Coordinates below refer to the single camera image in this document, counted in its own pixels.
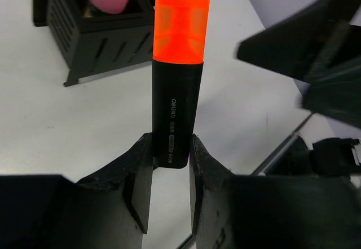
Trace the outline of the black two-slot organizer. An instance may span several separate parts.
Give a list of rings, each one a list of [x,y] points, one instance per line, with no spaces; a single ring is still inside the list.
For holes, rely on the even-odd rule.
[[[88,0],[33,0],[69,68],[64,85],[152,60],[155,0],[129,0],[118,15],[91,14]]]

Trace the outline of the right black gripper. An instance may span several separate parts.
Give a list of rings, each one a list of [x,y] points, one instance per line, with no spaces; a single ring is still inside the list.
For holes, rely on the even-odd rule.
[[[236,58],[311,83],[301,106],[360,127],[360,0],[317,0],[240,42]]]

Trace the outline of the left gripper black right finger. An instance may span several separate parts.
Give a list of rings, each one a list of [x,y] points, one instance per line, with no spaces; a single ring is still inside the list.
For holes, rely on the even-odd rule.
[[[198,248],[359,248],[351,176],[237,175],[194,136],[192,234]]]

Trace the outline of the orange capped black highlighter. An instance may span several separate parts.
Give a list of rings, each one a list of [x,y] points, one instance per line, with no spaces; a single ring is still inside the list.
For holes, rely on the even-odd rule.
[[[155,0],[152,146],[157,167],[187,165],[202,70],[210,0]]]

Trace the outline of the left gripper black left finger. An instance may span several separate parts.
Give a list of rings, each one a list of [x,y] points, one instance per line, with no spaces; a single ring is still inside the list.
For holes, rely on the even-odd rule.
[[[78,182],[62,175],[3,175],[1,247],[141,248],[152,173],[147,133]]]

